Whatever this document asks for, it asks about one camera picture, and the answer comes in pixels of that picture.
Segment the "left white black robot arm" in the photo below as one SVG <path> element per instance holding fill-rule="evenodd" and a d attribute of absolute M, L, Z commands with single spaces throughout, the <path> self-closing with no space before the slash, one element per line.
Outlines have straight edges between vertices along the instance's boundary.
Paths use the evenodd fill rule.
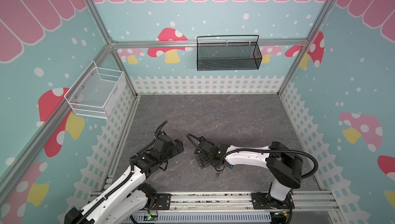
<path fill-rule="evenodd" d="M 158 170 L 165 171 L 168 161 L 184 151 L 183 142 L 163 132 L 143 150 L 132 156 L 126 171 L 101 195 L 82 207 L 68 211 L 65 224 L 120 224 L 141 209 L 150 209 L 157 191 L 146 179 Z"/>

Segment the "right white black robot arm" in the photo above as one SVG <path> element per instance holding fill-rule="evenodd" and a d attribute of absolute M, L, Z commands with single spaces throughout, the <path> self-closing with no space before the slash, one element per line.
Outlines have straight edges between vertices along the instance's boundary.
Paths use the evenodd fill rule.
<path fill-rule="evenodd" d="M 249 165 L 268 169 L 275 180 L 271 183 L 264 200 L 256 200 L 271 209 L 287 206 L 290 210 L 291 191 L 299 189 L 301 181 L 313 176 L 318 170 L 318 161 L 312 155 L 291 150 L 280 142 L 274 141 L 265 147 L 237 147 L 234 145 L 216 146 L 204 137 L 190 133 L 187 139 L 195 147 L 196 161 L 200 168 L 212 166 L 217 173 L 235 165 Z"/>

